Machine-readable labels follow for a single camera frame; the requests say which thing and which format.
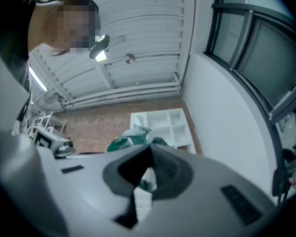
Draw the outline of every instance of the white ceiling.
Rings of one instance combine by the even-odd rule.
[[[41,110],[69,110],[178,93],[190,48],[194,0],[94,0],[102,34],[110,35],[107,60],[88,53],[51,56],[41,46],[30,64],[48,88],[32,80],[33,102]],[[126,63],[126,54],[136,57]]]

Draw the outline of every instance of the ceiling light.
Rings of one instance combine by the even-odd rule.
[[[107,56],[106,56],[104,50],[101,53],[99,53],[98,56],[95,57],[95,59],[97,60],[97,62],[106,60]]]
[[[38,76],[35,74],[35,72],[33,71],[32,67],[30,67],[30,74],[33,76],[33,78],[35,79],[35,81],[39,84],[39,86],[42,88],[42,90],[44,92],[47,92],[48,89],[46,88],[46,86],[41,82],[41,80],[38,78]]]

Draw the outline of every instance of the vent grille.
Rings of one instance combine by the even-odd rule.
[[[246,226],[262,216],[234,186],[222,187],[221,191]]]

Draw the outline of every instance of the white shelf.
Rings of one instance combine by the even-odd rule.
[[[130,128],[139,124],[151,129],[148,138],[161,137],[173,148],[196,153],[191,131],[182,108],[132,113]]]

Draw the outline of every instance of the white shelving unit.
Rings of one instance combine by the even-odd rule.
[[[161,137],[170,146],[196,154],[186,117],[182,108],[156,112],[132,113],[130,128],[145,126],[151,129],[148,138]]]

